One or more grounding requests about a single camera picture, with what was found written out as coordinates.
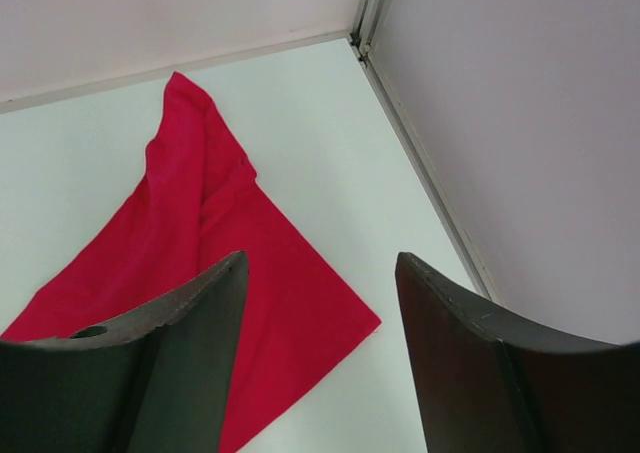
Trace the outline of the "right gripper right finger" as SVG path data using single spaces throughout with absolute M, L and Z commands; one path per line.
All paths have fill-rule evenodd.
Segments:
M 414 254 L 395 279 L 431 452 L 635 452 L 639 347 L 524 318 Z

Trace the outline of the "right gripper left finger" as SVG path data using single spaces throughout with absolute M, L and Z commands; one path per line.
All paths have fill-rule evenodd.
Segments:
M 68 338 L 1 345 L 5 452 L 214 452 L 248 290 L 244 252 Z

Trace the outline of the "red t shirt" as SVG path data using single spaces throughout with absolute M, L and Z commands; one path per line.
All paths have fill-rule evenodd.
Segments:
M 211 97 L 180 73 L 165 87 L 142 180 L 4 338 L 68 337 L 187 283 L 235 251 L 248 256 L 249 289 L 220 450 L 238 451 L 380 320 L 260 189 Z

